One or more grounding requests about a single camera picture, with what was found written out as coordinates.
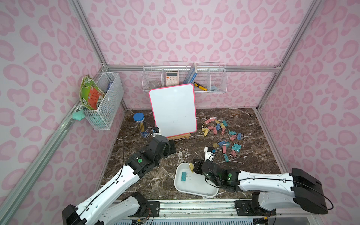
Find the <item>large teal binder clip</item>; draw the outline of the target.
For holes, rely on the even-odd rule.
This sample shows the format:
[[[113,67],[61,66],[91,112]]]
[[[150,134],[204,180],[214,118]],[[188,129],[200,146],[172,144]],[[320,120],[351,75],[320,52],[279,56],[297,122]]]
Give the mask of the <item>large teal binder clip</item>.
[[[242,146],[239,144],[234,143],[232,146],[232,150],[235,152],[239,152],[242,149]]]

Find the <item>yellow binder clip lone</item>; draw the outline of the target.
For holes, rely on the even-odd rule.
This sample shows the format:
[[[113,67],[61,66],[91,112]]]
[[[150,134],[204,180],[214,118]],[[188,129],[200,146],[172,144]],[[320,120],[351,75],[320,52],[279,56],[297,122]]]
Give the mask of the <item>yellow binder clip lone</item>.
[[[194,173],[194,168],[195,168],[194,164],[189,163],[189,168],[190,168],[191,172]]]

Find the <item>teal binder clip lone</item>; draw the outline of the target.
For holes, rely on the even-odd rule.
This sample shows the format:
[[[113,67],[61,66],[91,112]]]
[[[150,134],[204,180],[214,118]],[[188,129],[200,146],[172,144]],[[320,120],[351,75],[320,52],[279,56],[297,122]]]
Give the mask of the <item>teal binder clip lone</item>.
[[[181,181],[182,182],[185,182],[186,181],[186,178],[187,178],[187,173],[186,172],[182,172],[182,174],[181,174]]]

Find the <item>white plastic storage tray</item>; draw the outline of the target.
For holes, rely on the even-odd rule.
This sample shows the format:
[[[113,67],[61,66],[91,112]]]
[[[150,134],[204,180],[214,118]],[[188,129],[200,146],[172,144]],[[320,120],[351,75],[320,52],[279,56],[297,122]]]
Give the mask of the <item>white plastic storage tray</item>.
[[[187,173],[185,182],[181,181],[182,172]],[[207,198],[215,197],[218,193],[218,188],[210,185],[205,176],[191,172],[189,163],[182,163],[177,167],[174,186],[179,192]]]

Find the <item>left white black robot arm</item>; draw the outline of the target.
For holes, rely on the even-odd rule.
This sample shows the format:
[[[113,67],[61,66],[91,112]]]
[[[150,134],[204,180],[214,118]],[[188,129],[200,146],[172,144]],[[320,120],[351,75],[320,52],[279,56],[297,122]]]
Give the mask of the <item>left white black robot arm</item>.
[[[114,205],[114,201],[147,173],[158,167],[161,159],[176,153],[173,140],[157,135],[140,151],[129,157],[120,171],[87,200],[62,211],[65,225],[113,225],[127,217],[150,217],[155,214],[148,201],[136,192]]]

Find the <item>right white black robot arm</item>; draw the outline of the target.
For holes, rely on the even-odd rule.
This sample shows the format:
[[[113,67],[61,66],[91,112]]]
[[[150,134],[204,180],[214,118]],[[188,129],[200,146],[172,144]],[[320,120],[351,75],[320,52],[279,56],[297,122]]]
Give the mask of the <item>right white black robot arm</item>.
[[[262,174],[223,169],[210,160],[194,160],[195,173],[215,187],[229,192],[251,192],[250,208],[254,212],[301,208],[306,212],[326,215],[328,198],[321,182],[302,169],[290,173]]]

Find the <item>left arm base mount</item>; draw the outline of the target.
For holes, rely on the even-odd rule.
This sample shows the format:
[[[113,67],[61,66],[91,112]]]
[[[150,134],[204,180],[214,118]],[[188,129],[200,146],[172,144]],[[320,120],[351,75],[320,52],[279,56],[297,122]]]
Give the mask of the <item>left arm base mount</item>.
[[[148,201],[140,206],[136,214],[128,216],[128,218],[142,218],[142,217],[158,217],[160,211],[159,201]]]

